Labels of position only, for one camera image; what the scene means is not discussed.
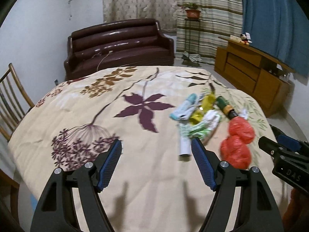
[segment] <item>sofa armrest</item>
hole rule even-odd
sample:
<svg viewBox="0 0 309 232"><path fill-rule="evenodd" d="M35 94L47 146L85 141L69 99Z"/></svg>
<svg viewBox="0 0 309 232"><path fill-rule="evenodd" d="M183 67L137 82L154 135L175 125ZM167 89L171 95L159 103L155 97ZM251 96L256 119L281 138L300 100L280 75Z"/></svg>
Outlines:
<svg viewBox="0 0 309 232"><path fill-rule="evenodd" d="M173 58L175 58L175 54L174 54L174 40L171 38L166 37L160 28L160 23L159 21L156 21L156 25L157 25L157 30L158 30L158 43L160 46L168 49L170 51L170 54Z"/></svg>
<svg viewBox="0 0 309 232"><path fill-rule="evenodd" d="M65 68L65 72L66 72L66 78L68 80L70 80L71 73L74 70L74 68L76 67L76 59L75 59L75 56L73 54L72 37L71 36L68 37L67 49L68 49L68 57L64 61L64 68Z"/></svg>

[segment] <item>brown leather sofa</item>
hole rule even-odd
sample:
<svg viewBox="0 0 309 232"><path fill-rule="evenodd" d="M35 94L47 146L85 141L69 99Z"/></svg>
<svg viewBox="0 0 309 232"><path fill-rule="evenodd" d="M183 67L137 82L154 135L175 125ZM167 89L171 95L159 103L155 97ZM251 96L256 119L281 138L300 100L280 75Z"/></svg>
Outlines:
<svg viewBox="0 0 309 232"><path fill-rule="evenodd" d="M66 79L71 80L95 73L98 65L98 70L102 70L173 64L173 40L162 34L157 20L145 18L104 23L73 32L68 37L64 67Z"/></svg>

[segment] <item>white wall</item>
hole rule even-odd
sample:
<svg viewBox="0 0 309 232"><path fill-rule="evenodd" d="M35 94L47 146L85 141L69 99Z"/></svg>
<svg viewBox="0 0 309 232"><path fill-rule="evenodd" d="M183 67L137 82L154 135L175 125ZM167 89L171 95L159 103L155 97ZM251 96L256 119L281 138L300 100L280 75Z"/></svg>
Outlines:
<svg viewBox="0 0 309 232"><path fill-rule="evenodd" d="M291 93L285 102L285 109L296 121L309 140L309 85L308 78L293 74L290 78Z"/></svg>
<svg viewBox="0 0 309 232"><path fill-rule="evenodd" d="M103 23L102 0L17 0L0 27L0 74L13 63L34 103L63 82L67 37L75 30ZM14 164L5 140L0 168L10 177Z"/></svg>
<svg viewBox="0 0 309 232"><path fill-rule="evenodd" d="M102 0L73 0L71 4L72 31L103 23Z"/></svg>

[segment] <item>clutter of items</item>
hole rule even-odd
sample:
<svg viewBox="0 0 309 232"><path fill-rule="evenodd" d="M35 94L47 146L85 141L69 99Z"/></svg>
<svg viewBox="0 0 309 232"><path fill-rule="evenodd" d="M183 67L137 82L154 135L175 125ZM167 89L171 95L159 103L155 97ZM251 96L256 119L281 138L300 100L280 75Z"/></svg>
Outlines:
<svg viewBox="0 0 309 232"><path fill-rule="evenodd" d="M170 114L178 122L180 134L180 156L191 156L191 139L199 138L204 145L213 136L221 121L221 111L228 119L229 135L220 144L221 160L234 168L247 169L251 163L251 153L247 147L255 137L254 129L247 121L244 108L236 112L223 97L215 95L214 86L200 95L190 94L186 100Z"/></svg>

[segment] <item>cabinet drawer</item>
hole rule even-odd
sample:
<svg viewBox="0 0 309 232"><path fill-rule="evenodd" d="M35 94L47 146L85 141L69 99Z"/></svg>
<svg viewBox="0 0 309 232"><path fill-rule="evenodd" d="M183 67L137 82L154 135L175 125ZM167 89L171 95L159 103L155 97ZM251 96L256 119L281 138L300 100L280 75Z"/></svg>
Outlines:
<svg viewBox="0 0 309 232"><path fill-rule="evenodd" d="M253 97L266 109L269 109L279 90L281 83L283 83L283 81L276 78L267 71L261 70L261 74L256 83L256 88L253 93Z"/></svg>
<svg viewBox="0 0 309 232"><path fill-rule="evenodd" d="M257 68L253 64L250 64L246 60L233 55L232 53L228 54L227 62L232 66L236 67L237 69L241 70L243 73L247 74L254 81L256 81L257 78L259 77L260 74L259 68Z"/></svg>
<svg viewBox="0 0 309 232"><path fill-rule="evenodd" d="M237 44L229 42L227 51L243 58L244 60L255 65L256 67L260 67L262 56L253 52L252 50L249 50L244 46L239 46Z"/></svg>
<svg viewBox="0 0 309 232"><path fill-rule="evenodd" d="M255 81L249 78L246 74L242 73L235 67L226 63L224 72L235 79L240 85L242 85L248 93L252 93L255 86Z"/></svg>

